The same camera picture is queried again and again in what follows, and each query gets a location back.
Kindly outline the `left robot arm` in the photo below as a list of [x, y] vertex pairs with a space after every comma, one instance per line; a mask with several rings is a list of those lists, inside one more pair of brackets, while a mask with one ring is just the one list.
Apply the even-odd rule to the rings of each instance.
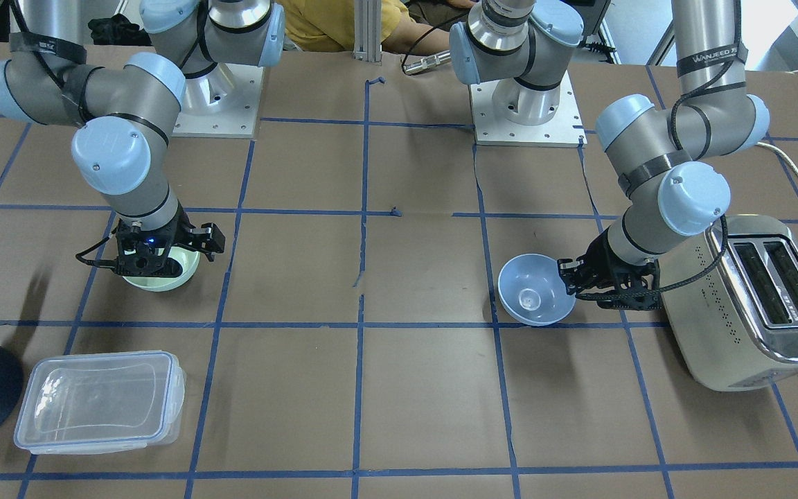
[[[596, 118], [599, 141], [631, 201], [577, 259], [558, 262], [571, 296], [655, 295], [657, 260], [708, 230], [729, 207], [725, 178], [706, 158], [756, 145], [770, 113], [745, 88], [747, 48], [738, 1], [672, 2], [680, 94], [667, 110], [630, 95]], [[507, 82], [520, 97], [551, 99], [583, 41], [582, 17], [560, 1], [481, 1], [450, 29], [454, 72], [466, 85]]]

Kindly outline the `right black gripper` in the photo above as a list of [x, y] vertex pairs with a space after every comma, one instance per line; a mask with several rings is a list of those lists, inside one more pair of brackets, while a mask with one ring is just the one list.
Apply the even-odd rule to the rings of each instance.
[[189, 228], [186, 212], [179, 208], [171, 221], [158, 229], [143, 229], [120, 219], [116, 227], [117, 274], [185, 274], [188, 264], [175, 257], [175, 243], [186, 240], [188, 249], [202, 253], [208, 262], [224, 253], [225, 235], [215, 223]]

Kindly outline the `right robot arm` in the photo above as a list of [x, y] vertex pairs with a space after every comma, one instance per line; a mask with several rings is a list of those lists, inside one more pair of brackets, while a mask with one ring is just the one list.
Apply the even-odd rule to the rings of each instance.
[[117, 258], [79, 262], [125, 278], [189, 277], [174, 249], [212, 260], [224, 251], [213, 223], [190, 223], [163, 161], [187, 82], [221, 63], [272, 67], [280, 60], [285, 13], [273, 1], [143, 1], [153, 52], [122, 69], [91, 65], [80, 44], [76, 1], [12, 1], [10, 59], [0, 61], [0, 113], [41, 125], [75, 126], [71, 155], [80, 174], [118, 214]]

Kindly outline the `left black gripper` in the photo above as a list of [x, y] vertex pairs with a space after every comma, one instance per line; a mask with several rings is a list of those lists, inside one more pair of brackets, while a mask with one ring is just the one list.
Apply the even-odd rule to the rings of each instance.
[[560, 276], [567, 293], [583, 293], [590, 288], [622, 290], [652, 290], [646, 277], [653, 276], [652, 285], [659, 283], [659, 266], [628, 264], [620, 259], [609, 245], [608, 232], [602, 231], [582, 259], [558, 259]]

